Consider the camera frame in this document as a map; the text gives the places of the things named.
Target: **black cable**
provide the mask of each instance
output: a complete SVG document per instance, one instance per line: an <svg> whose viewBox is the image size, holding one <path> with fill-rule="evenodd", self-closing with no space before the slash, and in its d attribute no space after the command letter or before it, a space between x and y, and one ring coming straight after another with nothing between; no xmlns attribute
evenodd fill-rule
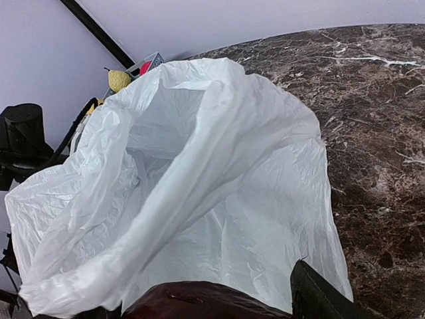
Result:
<svg viewBox="0 0 425 319"><path fill-rule="evenodd" d="M18 293L19 293L18 286L15 284L15 281L13 280L12 275L11 275L11 273L9 272L9 269L7 269L7 267L6 267L5 265L3 265L3 267L5 267L5 270L6 270L7 274L9 275L9 278L11 279L11 282L12 282L12 284L13 284L13 288L15 288L16 293L18 294Z"/></svg>
<svg viewBox="0 0 425 319"><path fill-rule="evenodd" d="M13 284L13 287L16 290L16 295L18 296L18 298L20 298L18 286L15 284L15 281L13 280L12 275L9 272L9 269L5 265L3 265L3 267L5 267L5 270L6 270L7 274L9 275L9 278L10 278L12 284ZM31 312L31 310L29 310L29 307L28 307L27 303L25 302L25 300L22 299L22 302L23 302L25 308L28 310L28 313L30 314L31 318L34 318L33 313Z"/></svg>
<svg viewBox="0 0 425 319"><path fill-rule="evenodd" d="M82 119L85 117L89 109L94 105L95 108L98 106L98 99L92 98L88 103L85 105L85 107L81 110L77 118L75 119L74 123L72 123L68 133L65 135L62 143L60 143L58 149L53 153L52 157L49 158L46 162L41 164L40 166L36 168L21 168L16 167L14 165L11 165L9 163L0 163L0 166L3 166L11 171L14 171L15 173L19 173L22 175L32 175L38 171L43 170L44 168L47 168L49 166L52 166L55 161L58 159L58 156L63 152L65 147L69 144L70 140L72 139L72 136L74 135L75 131L77 130L77 127L79 123L81 123Z"/></svg>
<svg viewBox="0 0 425 319"><path fill-rule="evenodd" d="M75 0L60 0L64 6L107 48L109 52L125 67L131 68L134 61L117 43L93 20Z"/></svg>

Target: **basket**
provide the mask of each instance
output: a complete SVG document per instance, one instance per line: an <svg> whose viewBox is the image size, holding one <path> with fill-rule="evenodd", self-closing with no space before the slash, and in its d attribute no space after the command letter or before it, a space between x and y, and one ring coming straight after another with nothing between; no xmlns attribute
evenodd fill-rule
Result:
<svg viewBox="0 0 425 319"><path fill-rule="evenodd" d="M145 58L143 61L133 65L131 68L128 68L127 70L125 70L124 72L128 73L128 75L130 75L131 77L131 81L133 82L136 78L140 77L140 68L142 65L144 65L146 62L152 61L151 65L149 66L149 68L147 69L147 71L149 72L150 70L152 70L153 68L156 68L157 66L159 66L161 63L164 63L164 59L162 58L162 56L159 54L159 52L155 52L151 55L149 55L147 58ZM108 89L108 91L106 91L103 100L105 100L107 97L114 95L115 92L111 89Z"/></svg>

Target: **black object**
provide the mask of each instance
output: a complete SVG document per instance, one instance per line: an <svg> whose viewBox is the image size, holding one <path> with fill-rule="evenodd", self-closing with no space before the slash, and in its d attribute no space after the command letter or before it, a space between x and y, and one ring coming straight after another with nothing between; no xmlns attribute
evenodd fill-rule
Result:
<svg viewBox="0 0 425 319"><path fill-rule="evenodd" d="M373 319L346 299L305 261L291 273L293 319Z"/></svg>
<svg viewBox="0 0 425 319"><path fill-rule="evenodd" d="M130 68L134 61L115 43L114 40L85 12L75 0L60 0L66 8L107 48L125 67Z"/></svg>
<svg viewBox="0 0 425 319"><path fill-rule="evenodd" d="M2 141L0 144L0 178L3 178L0 180L2 187L0 190L9 190L11 177L22 182L28 176L44 168L63 163L67 156L61 155L61 153L92 106L95 108L98 106L97 98L88 101L55 152L44 142L44 132L39 132L43 130L43 115L40 106L20 104L7 107L0 114L0 128L3 126L3 131L0 132Z"/></svg>
<svg viewBox="0 0 425 319"><path fill-rule="evenodd" d="M35 168L53 154L44 141L43 113L39 105L8 106L0 114L0 190L9 190L13 178L23 180L14 167Z"/></svg>

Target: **black pole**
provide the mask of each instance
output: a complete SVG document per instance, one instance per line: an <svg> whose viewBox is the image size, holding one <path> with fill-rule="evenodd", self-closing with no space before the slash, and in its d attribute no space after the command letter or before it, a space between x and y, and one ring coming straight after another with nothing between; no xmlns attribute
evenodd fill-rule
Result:
<svg viewBox="0 0 425 319"><path fill-rule="evenodd" d="M125 68L134 65L134 61L111 39L109 35L85 12L75 0L60 0L66 8L107 48Z"/></svg>

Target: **plastic bag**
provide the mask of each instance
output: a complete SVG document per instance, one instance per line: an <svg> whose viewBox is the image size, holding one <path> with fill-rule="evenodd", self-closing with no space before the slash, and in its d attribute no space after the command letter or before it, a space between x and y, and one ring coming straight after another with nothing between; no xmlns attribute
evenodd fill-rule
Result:
<svg viewBox="0 0 425 319"><path fill-rule="evenodd" d="M170 62L109 97L6 206L35 314L125 310L180 280L290 312L302 258L352 299L317 118L228 59Z"/></svg>

